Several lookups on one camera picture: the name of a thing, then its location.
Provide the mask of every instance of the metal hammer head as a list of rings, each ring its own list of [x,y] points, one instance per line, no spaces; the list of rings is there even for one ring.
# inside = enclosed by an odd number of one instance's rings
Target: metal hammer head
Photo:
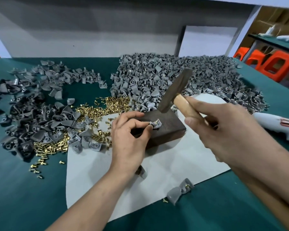
[[[181,94],[184,90],[189,78],[192,76],[193,71],[191,69],[185,68],[182,73],[176,77],[170,87],[167,89],[165,95],[163,96],[161,102],[158,104],[158,110],[161,113],[167,112],[173,105],[174,98]]]

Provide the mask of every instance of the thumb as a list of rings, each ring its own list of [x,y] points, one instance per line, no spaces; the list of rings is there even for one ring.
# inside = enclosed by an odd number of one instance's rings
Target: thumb
[[[210,139],[215,134],[215,131],[205,124],[204,121],[200,121],[193,117],[187,117],[184,122],[200,136],[202,142]]]
[[[153,126],[147,125],[147,127],[142,132],[142,135],[138,139],[140,139],[143,143],[147,144],[147,142],[149,141],[151,137],[152,130],[153,130]]]

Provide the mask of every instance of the person's left hand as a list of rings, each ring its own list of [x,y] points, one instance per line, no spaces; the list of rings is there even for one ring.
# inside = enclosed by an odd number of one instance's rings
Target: person's left hand
[[[153,127],[149,122],[141,122],[134,117],[142,117],[144,113],[131,111],[121,113],[112,122],[112,162],[111,169],[132,176],[144,159],[145,148],[151,137]],[[131,135],[131,129],[145,128],[139,138]]]

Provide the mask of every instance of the green table surface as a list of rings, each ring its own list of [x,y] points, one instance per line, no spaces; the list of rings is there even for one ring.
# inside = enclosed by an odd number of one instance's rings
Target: green table surface
[[[40,60],[64,62],[69,68],[94,69],[107,80],[116,72],[119,58],[17,58],[0,59],[0,78],[13,78],[6,71],[16,68],[31,69]],[[262,89],[271,105],[269,113],[289,118],[289,90],[273,80],[243,65],[238,71],[247,83]],[[73,84],[64,88],[63,98],[76,98],[76,106],[93,104],[96,97],[110,96],[108,89],[97,84]],[[9,95],[3,96],[0,108],[8,111]],[[283,134],[270,132],[289,150]],[[0,127],[0,139],[4,128]],[[58,153],[39,167],[45,179],[28,172],[26,163],[4,151],[0,146],[0,230],[44,230],[66,207],[65,184],[67,155]],[[199,183],[173,206],[155,202],[136,212],[109,222],[105,230],[284,230],[268,209],[243,185],[232,171]]]
[[[289,42],[278,40],[278,39],[276,39],[275,36],[259,36],[256,34],[249,34],[248,36],[254,38],[255,40],[260,40],[260,41],[267,43],[271,46],[274,46],[274,47],[277,47],[277,48],[280,48],[282,50],[289,52]]]

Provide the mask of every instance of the person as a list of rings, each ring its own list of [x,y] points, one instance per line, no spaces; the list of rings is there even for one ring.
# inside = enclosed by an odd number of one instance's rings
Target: person
[[[185,118],[204,146],[223,162],[254,176],[289,204],[289,152],[278,144],[242,106],[210,104],[186,98],[192,107],[206,114],[215,130],[194,118]],[[47,231],[101,231],[108,222],[123,190],[144,159],[152,126],[136,117],[137,111],[120,114],[112,123],[112,162],[108,172]],[[130,131],[144,128],[139,138]]]

